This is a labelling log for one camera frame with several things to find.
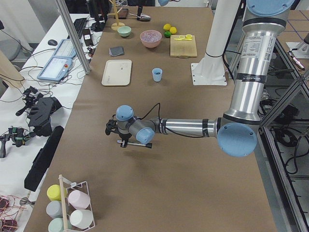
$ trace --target sticker label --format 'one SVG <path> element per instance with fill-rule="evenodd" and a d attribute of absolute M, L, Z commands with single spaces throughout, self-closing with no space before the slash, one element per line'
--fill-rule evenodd
<path fill-rule="evenodd" d="M 263 36 L 247 37 L 243 44 L 241 58 L 259 58 Z"/>
<path fill-rule="evenodd" d="M 242 82 L 258 82 L 258 83 L 265 84 L 267 80 L 267 76 L 247 74 L 247 73 L 238 73 L 236 79 L 242 80 Z"/>
<path fill-rule="evenodd" d="M 267 44 L 264 61 L 269 63 L 270 60 L 271 60 L 272 51 L 273 51 L 274 46 L 275 46 L 276 38 L 266 35 L 266 36 L 264 36 L 264 41 Z"/>

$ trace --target yellow lemon slice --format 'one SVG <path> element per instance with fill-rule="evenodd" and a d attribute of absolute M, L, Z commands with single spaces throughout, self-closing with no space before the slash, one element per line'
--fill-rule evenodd
<path fill-rule="evenodd" d="M 171 33 L 172 35 L 174 35 L 174 34 L 177 33 L 177 29 L 176 29 L 175 27 L 171 27 L 171 28 L 169 29 L 169 31 L 170 31 L 170 33 Z"/>

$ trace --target small blue cup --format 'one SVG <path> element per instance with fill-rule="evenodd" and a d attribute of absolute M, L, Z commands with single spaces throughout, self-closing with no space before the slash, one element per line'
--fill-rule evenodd
<path fill-rule="evenodd" d="M 160 68 L 153 69 L 153 78 L 154 78 L 154 81 L 156 81 L 156 82 L 161 81 L 162 69 L 160 69 Z"/>

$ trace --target pink bowl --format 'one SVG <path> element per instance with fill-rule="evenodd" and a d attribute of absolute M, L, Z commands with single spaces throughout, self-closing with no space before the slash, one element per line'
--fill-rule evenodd
<path fill-rule="evenodd" d="M 148 48 L 157 47 L 162 39 L 162 34 L 157 30 L 146 30 L 140 34 L 141 43 Z"/>

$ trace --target computer mouse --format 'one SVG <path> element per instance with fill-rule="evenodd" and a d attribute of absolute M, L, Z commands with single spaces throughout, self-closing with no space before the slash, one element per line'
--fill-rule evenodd
<path fill-rule="evenodd" d="M 48 42 L 48 45 L 51 45 L 51 46 L 57 46 L 58 42 L 56 40 L 49 40 Z"/>

